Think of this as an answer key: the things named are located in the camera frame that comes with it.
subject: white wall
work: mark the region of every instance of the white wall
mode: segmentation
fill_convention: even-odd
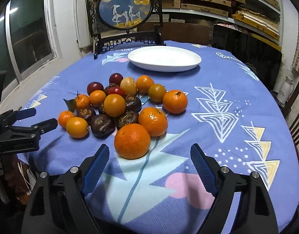
[[[78,24],[82,46],[90,43],[85,0],[78,1]],[[0,104],[0,113],[23,106],[53,76],[80,59],[74,21],[74,0],[53,0],[49,8],[57,58],[31,74]]]
[[[294,79],[298,82],[299,75],[292,68],[298,39],[298,12],[290,0],[282,0],[283,4],[283,41],[282,41],[282,64],[274,86],[279,91],[287,75],[293,72]]]

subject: tangerine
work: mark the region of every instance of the tangerine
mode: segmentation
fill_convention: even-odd
[[[161,136],[168,127],[166,115],[154,107],[146,107],[141,111],[139,124],[145,127],[150,136]]]
[[[149,98],[151,100],[153,100],[154,102],[157,103],[161,103],[163,101],[163,97],[164,95],[167,93],[166,89],[164,86],[162,86],[161,84],[153,84],[150,88],[149,88]]]
[[[124,125],[114,140],[115,150],[126,159],[138,159],[144,156],[149,145],[150,135],[143,126],[136,123]]]
[[[89,97],[85,94],[78,94],[77,97],[75,97],[77,109],[85,109],[88,106],[90,106]]]
[[[80,117],[70,118],[66,123],[66,131],[73,138],[83,138],[88,134],[88,123]]]
[[[75,117],[74,113],[70,111],[62,111],[58,117],[58,123],[60,124],[61,127],[65,128],[66,123],[70,118]]]
[[[163,107],[170,113],[181,113],[188,106],[188,98],[180,90],[168,91],[163,97]]]
[[[147,75],[140,76],[136,81],[136,88],[139,91],[139,94],[147,94],[149,92],[149,88],[154,84],[152,78]]]
[[[95,90],[89,96],[89,102],[92,106],[98,107],[101,103],[104,102],[106,94],[102,90]]]
[[[110,117],[118,117],[125,113],[125,99],[118,94],[109,94],[104,100],[104,111]]]

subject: green leaf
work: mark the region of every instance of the green leaf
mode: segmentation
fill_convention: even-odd
[[[77,109],[77,104],[76,104],[76,100],[71,99],[71,100],[66,100],[63,99],[65,101],[65,104],[67,105],[67,108],[69,111],[71,111],[72,113]]]

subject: blue tablecloth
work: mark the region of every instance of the blue tablecloth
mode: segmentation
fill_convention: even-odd
[[[221,166],[236,173],[260,173],[281,231],[299,201],[299,166],[276,102],[255,74],[231,53],[188,43],[166,44],[199,54],[200,66],[181,73],[146,71],[128,62],[127,55],[134,48],[109,51],[97,60],[89,55],[51,79],[27,102],[24,108],[37,109],[35,117],[17,122],[30,126],[57,117],[66,110],[64,98],[74,98],[77,91],[86,93],[92,81],[107,86],[112,73],[135,79],[147,74],[167,90],[179,89],[188,97],[184,114],[166,113],[167,133],[152,139],[147,155],[136,160],[119,157],[114,149],[116,132],[105,140],[92,133],[84,140],[74,140],[58,126],[42,136],[39,151],[19,158],[38,171],[61,174],[79,166],[105,143],[110,159],[94,192],[86,197],[94,216],[137,233],[193,234],[213,202],[190,159],[190,147],[198,143]],[[144,106],[155,105],[147,102]],[[238,201],[236,194],[222,233],[230,232]]]

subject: yellow triangle pattern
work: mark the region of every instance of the yellow triangle pattern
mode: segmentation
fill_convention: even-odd
[[[269,160],[265,161],[265,165],[267,168],[267,182],[269,189],[271,188],[271,185],[273,183],[275,174],[277,172],[277,169],[280,165],[280,160]]]
[[[32,104],[30,105],[29,108],[33,108],[33,107],[36,107],[36,106],[38,106],[38,105],[41,105],[41,103],[38,102],[38,101],[36,101],[36,100],[34,100],[34,101],[32,102]]]
[[[262,138],[262,135],[264,133],[265,128],[259,128],[259,127],[254,127],[253,128],[257,137],[257,141],[260,141]]]
[[[259,144],[262,149],[262,160],[265,161],[271,149],[271,141],[260,141]]]
[[[43,100],[43,99],[45,99],[47,97],[48,96],[46,96],[46,95],[40,94],[39,97],[38,97],[38,99],[37,99],[37,101]]]

